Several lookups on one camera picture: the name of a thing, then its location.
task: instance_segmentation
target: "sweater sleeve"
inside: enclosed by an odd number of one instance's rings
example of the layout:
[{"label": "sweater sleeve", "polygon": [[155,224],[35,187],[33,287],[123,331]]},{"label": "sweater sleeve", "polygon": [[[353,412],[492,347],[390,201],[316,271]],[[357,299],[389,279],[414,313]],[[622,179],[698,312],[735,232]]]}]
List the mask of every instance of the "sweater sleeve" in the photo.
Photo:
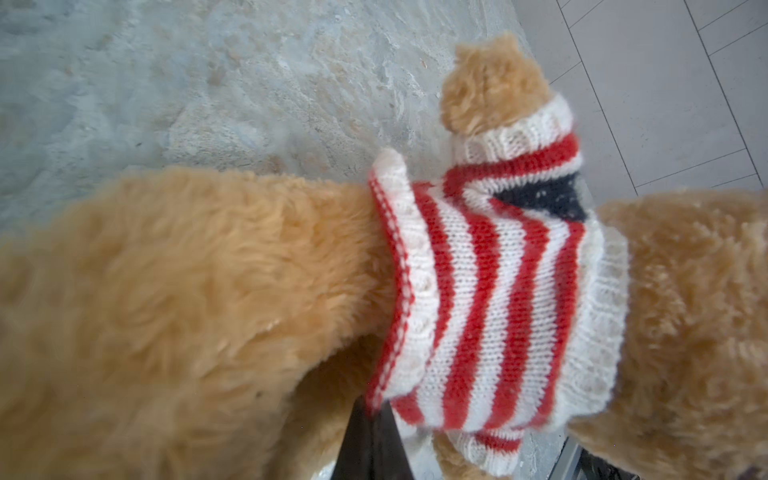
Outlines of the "sweater sleeve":
[{"label": "sweater sleeve", "polygon": [[516,468],[522,447],[522,430],[505,432],[452,432],[448,437],[464,458],[491,475],[510,475]]}]

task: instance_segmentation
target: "red stripe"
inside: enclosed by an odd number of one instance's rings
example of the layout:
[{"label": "red stripe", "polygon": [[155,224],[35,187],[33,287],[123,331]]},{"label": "red stripe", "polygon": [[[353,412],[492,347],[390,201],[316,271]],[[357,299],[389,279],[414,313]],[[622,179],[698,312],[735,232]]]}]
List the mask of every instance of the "red stripe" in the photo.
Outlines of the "red stripe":
[{"label": "red stripe", "polygon": [[[416,206],[422,213],[422,217],[427,224],[429,240],[432,244],[432,251],[435,254],[435,270],[437,271],[437,283],[440,290],[440,306],[438,307],[438,319],[435,327],[435,341],[432,346],[432,354],[445,334],[445,328],[448,325],[448,318],[453,308],[453,265],[451,265],[451,249],[448,243],[448,235],[445,233],[445,227],[440,217],[440,212],[435,200],[427,194],[431,184],[420,182],[413,184],[413,193],[416,200]],[[414,389],[407,396],[395,400],[392,406],[397,410],[403,420],[411,425],[423,425],[424,414],[419,408],[417,389]]]},{"label": "red stripe", "polygon": [[474,180],[489,178],[512,179],[529,174],[538,174],[565,165],[578,154],[576,134],[569,134],[560,141],[539,151],[523,154],[516,158],[503,159],[486,164],[458,165],[445,174],[443,191],[448,198],[461,203],[464,185]]},{"label": "red stripe", "polygon": [[416,205],[422,213],[424,221],[427,223],[429,232],[429,241],[432,243],[432,252],[435,254],[435,271],[437,272],[437,286],[440,290],[440,307],[438,308],[438,319],[435,327],[435,342],[432,344],[434,353],[437,345],[440,344],[445,328],[448,326],[448,319],[453,310],[453,298],[455,295],[453,286],[453,255],[451,255],[451,245],[448,241],[448,234],[445,232],[440,211],[435,199],[427,193],[427,189],[432,185],[414,184],[414,194]]},{"label": "red stripe", "polygon": [[472,235],[477,266],[477,287],[469,310],[467,324],[456,349],[445,393],[442,398],[446,430],[460,430],[467,419],[469,396],[475,380],[475,371],[481,349],[485,313],[498,277],[498,233],[490,219],[463,211]]},{"label": "red stripe", "polygon": [[500,439],[499,437],[488,435],[486,433],[475,433],[475,439],[480,445],[495,450],[496,452],[503,452],[509,454],[516,454],[520,451],[520,445],[523,439]]},{"label": "red stripe", "polygon": [[518,207],[496,199],[491,202],[497,213],[522,223],[525,246],[520,271],[509,298],[502,373],[496,387],[491,416],[483,427],[486,430],[502,427],[515,413],[525,363],[528,361],[536,270],[549,241],[549,229],[542,222],[526,217]]},{"label": "red stripe", "polygon": [[[411,295],[407,304],[403,302],[402,292],[406,284],[409,283],[410,271],[408,268],[408,251],[405,246],[402,245],[402,235],[399,232],[398,224],[396,222],[395,214],[392,211],[392,206],[389,205],[386,195],[382,189],[381,184],[376,179],[375,173],[372,172],[369,178],[369,184],[376,197],[376,208],[379,211],[380,217],[384,220],[386,225],[386,237],[389,250],[392,253],[392,257],[395,259],[395,284],[396,284],[396,298],[395,298],[395,318],[392,321],[392,326],[389,328],[389,335],[384,340],[384,346],[382,347],[382,354],[379,358],[379,364],[376,366],[376,374],[373,376],[373,382],[369,383],[368,391],[366,392],[366,406],[369,413],[378,411],[382,404],[382,392],[386,389],[389,383],[389,378],[392,376],[397,356],[400,354],[403,340],[408,332],[408,323],[406,319],[410,314],[410,309],[413,306],[414,297]],[[395,224],[394,230],[389,229],[389,221],[392,220]],[[399,254],[397,251],[397,244],[400,243],[402,250],[402,256],[405,260],[404,268],[401,266],[399,260]],[[413,289],[408,285],[408,291],[412,292]]]},{"label": "red stripe", "polygon": [[392,400],[392,407],[397,410],[403,420],[410,425],[424,425],[424,414],[419,408],[416,389],[408,395]]},{"label": "red stripe", "polygon": [[554,356],[547,376],[547,389],[544,399],[531,421],[533,426],[543,426],[554,407],[554,388],[560,377],[560,370],[565,354],[565,346],[568,344],[568,336],[571,334],[573,319],[576,315],[578,302],[578,248],[584,238],[585,227],[583,223],[568,222],[568,240],[558,254],[554,265],[556,299],[558,301],[558,317],[556,320],[557,331],[554,341]]}]

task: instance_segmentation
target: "red and white stripes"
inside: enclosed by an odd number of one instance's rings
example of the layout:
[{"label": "red and white stripes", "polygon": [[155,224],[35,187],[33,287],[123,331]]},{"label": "red and white stripes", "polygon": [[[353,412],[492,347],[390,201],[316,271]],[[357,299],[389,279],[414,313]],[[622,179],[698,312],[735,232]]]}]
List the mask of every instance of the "red and white stripes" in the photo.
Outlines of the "red and white stripes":
[{"label": "red and white stripes", "polygon": [[557,96],[462,139],[441,180],[410,184],[404,159],[385,151],[369,181],[398,296],[368,405],[389,399],[403,422],[448,431],[493,475],[511,474],[525,429],[610,399],[627,249],[578,204],[572,123]]},{"label": "red and white stripes", "polygon": [[[443,286],[424,379],[395,408],[434,429],[524,428],[557,378],[556,342],[569,329],[558,318],[576,307],[559,289],[574,289],[583,230],[534,211],[474,214],[439,185],[414,190]],[[559,270],[571,278],[560,287]]]}]

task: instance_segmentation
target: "black object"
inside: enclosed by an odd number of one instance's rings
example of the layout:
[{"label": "black object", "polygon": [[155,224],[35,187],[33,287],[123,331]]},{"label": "black object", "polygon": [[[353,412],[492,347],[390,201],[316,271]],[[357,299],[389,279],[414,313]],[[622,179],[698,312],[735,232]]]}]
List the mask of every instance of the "black object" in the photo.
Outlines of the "black object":
[{"label": "black object", "polygon": [[355,400],[331,480],[414,480],[389,402],[369,415]]}]

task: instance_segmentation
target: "tile grout line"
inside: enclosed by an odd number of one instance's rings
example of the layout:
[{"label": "tile grout line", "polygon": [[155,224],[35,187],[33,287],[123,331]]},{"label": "tile grout line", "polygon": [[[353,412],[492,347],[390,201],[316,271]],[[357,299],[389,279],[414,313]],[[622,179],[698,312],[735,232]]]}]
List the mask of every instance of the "tile grout line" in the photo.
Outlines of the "tile grout line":
[{"label": "tile grout line", "polygon": [[[598,5],[600,5],[604,0],[601,0],[600,3],[595,5],[589,12],[584,14],[584,17],[589,15],[589,13],[597,8]],[[594,89],[594,85],[592,84],[592,78],[589,76],[589,72],[587,71],[587,65],[584,63],[584,59],[581,57],[581,52],[578,50],[578,45],[576,45],[576,40],[574,39],[574,34],[571,31],[571,27],[568,27],[568,20],[565,19],[565,14],[563,13],[563,9],[560,9],[560,15],[563,15],[563,21],[565,22],[565,26],[568,28],[568,34],[571,36],[571,41],[574,43],[574,48],[576,49],[576,53],[578,54],[579,62],[584,66],[584,73],[587,74],[587,80],[589,80],[589,86],[592,88],[592,93],[594,93],[595,100],[598,101],[598,106],[600,107],[600,111],[603,114],[603,118],[605,119],[605,124],[608,126],[608,131],[611,132],[611,138],[614,139],[614,145],[616,145],[616,151],[619,152],[619,158],[621,158],[621,163],[624,164],[624,169],[627,171],[627,176],[629,177],[629,182],[632,184],[632,188],[634,189],[634,195],[637,197],[637,187],[634,186],[634,181],[632,181],[632,174],[629,173],[629,168],[627,168],[627,162],[624,160],[624,155],[621,154],[621,149],[619,148],[619,143],[616,142],[616,136],[614,135],[614,131],[611,128],[611,123],[608,121],[608,117],[605,114],[605,110],[603,109],[603,104],[600,103],[600,97],[598,97],[598,92]]]},{"label": "tile grout line", "polygon": [[560,75],[559,77],[557,77],[557,78],[556,78],[556,79],[554,79],[553,81],[549,82],[549,84],[554,84],[556,81],[558,81],[558,80],[560,80],[561,78],[563,78],[563,77],[565,76],[565,74],[567,74],[569,71],[571,71],[571,70],[573,70],[574,68],[576,68],[577,66],[579,66],[579,64],[580,64],[580,63],[581,63],[581,60],[580,60],[580,61],[578,61],[578,62],[576,62],[576,65],[574,65],[573,67],[570,67],[568,70],[566,70],[564,74]]},{"label": "tile grout line", "polygon": [[729,183],[731,183],[731,182],[737,182],[737,181],[739,181],[739,180],[744,180],[745,178],[749,178],[749,177],[756,177],[756,176],[757,176],[757,174],[751,174],[751,175],[747,175],[746,177],[737,178],[736,180],[728,180],[727,182],[723,182],[722,184],[713,185],[713,186],[712,186],[712,187],[710,187],[710,188],[720,187],[720,186],[722,186],[722,185],[725,185],[725,184],[729,184]]},{"label": "tile grout line", "polygon": [[737,8],[739,8],[741,5],[744,5],[744,4],[745,4],[745,3],[747,3],[748,1],[749,1],[749,0],[744,0],[744,1],[743,1],[743,2],[741,2],[740,4],[736,5],[736,6],[735,6],[735,7],[733,7],[732,9],[730,9],[728,12],[725,12],[725,13],[723,13],[721,16],[719,16],[719,17],[715,18],[713,21],[709,22],[709,23],[708,23],[708,24],[706,24],[705,26],[703,26],[703,27],[701,27],[701,28],[697,28],[696,30],[697,30],[697,31],[702,31],[702,30],[704,30],[706,27],[708,27],[708,26],[712,25],[714,22],[717,22],[717,21],[718,21],[718,20],[720,20],[722,17],[724,17],[724,16],[728,15],[729,13],[731,13],[732,11],[736,10]]},{"label": "tile grout line", "polygon": [[[589,9],[589,12],[591,12],[592,10],[595,10],[598,6],[600,6],[602,2],[605,2],[605,0],[600,0],[597,5]],[[578,22],[581,22],[581,19],[589,15],[589,12],[583,14],[576,22],[574,22],[574,25],[576,25]],[[568,20],[565,19],[565,14],[563,14],[563,20],[565,20],[565,26],[568,27],[568,30],[570,30],[571,27],[574,26],[574,25],[568,25]]]},{"label": "tile grout line", "polygon": [[737,41],[739,41],[739,40],[741,40],[742,38],[744,38],[744,37],[748,36],[750,33],[754,33],[754,32],[756,32],[756,31],[760,30],[762,27],[764,27],[764,26],[766,26],[766,25],[768,25],[768,22],[765,22],[765,23],[763,23],[761,26],[759,26],[759,27],[755,28],[754,30],[750,30],[750,31],[748,31],[748,32],[747,32],[747,33],[745,33],[744,35],[741,35],[739,38],[737,38],[736,40],[734,40],[734,41],[732,41],[731,43],[729,43],[728,45],[726,45],[725,47],[720,47],[720,48],[718,48],[717,50],[713,51],[712,53],[708,54],[707,56],[711,57],[712,55],[715,55],[715,54],[716,54],[718,51],[722,50],[723,48],[727,48],[727,47],[730,47],[731,45],[733,45],[733,44],[734,44],[734,43],[736,43]]},{"label": "tile grout line", "polygon": [[706,164],[708,164],[708,163],[710,163],[710,162],[714,162],[715,160],[719,160],[719,159],[721,159],[721,158],[725,158],[725,157],[727,157],[728,155],[737,154],[737,153],[739,153],[740,151],[745,151],[745,150],[746,150],[746,148],[740,148],[739,150],[737,150],[737,151],[732,151],[732,152],[730,152],[729,154],[720,155],[718,158],[713,158],[712,160],[707,160],[707,161],[705,161],[705,162],[701,162],[700,164],[696,164],[696,165],[694,165],[694,166],[692,166],[692,167],[686,167],[686,168],[684,168],[683,170],[678,170],[678,171],[676,171],[676,172],[675,172],[675,173],[673,173],[673,174],[664,175],[663,177],[654,178],[654,179],[653,179],[653,180],[651,180],[650,182],[645,182],[644,184],[640,184],[640,185],[637,185],[637,186],[638,186],[638,187],[643,187],[644,185],[652,184],[653,182],[657,182],[657,181],[659,181],[659,180],[663,180],[664,178],[667,178],[667,177],[671,177],[672,175],[681,174],[681,173],[683,173],[683,172],[684,172],[684,171],[686,171],[686,170],[690,170],[691,168],[701,167],[702,165],[706,165]]},{"label": "tile grout line", "polygon": [[[690,13],[690,8],[688,7],[687,0],[683,0],[683,5],[685,5],[686,10],[688,10],[688,15],[690,16],[690,20],[694,22],[694,16]],[[698,30],[696,30],[696,34],[699,35],[699,41],[701,42],[701,48],[704,49],[704,54],[707,53],[707,46],[704,44],[704,40],[701,38],[701,33],[699,33]],[[746,154],[750,157],[750,162],[752,162],[752,168],[755,169],[755,174],[757,175],[757,180],[760,181],[760,186],[765,187],[765,184],[763,183],[763,179],[760,178],[760,172],[757,171],[757,166],[755,165],[755,160],[752,158],[752,154],[750,153],[749,147],[746,145],[746,141],[744,140],[744,134],[741,133],[741,127],[739,127],[739,121],[736,119],[736,115],[733,114],[733,109],[730,106],[730,102],[728,101],[728,95],[725,94],[725,88],[723,88],[723,84],[720,83],[720,76],[717,74],[717,70],[715,70],[715,65],[712,63],[712,57],[707,55],[707,60],[710,62],[710,68],[712,68],[712,73],[715,74],[715,80],[717,80],[717,84],[720,86],[720,91],[723,92],[723,98],[725,99],[725,105],[728,105],[728,111],[730,112],[730,116],[733,119],[734,124],[736,124],[736,130],[739,132],[739,136],[741,137],[741,143],[744,145],[744,150],[746,150]]]}]

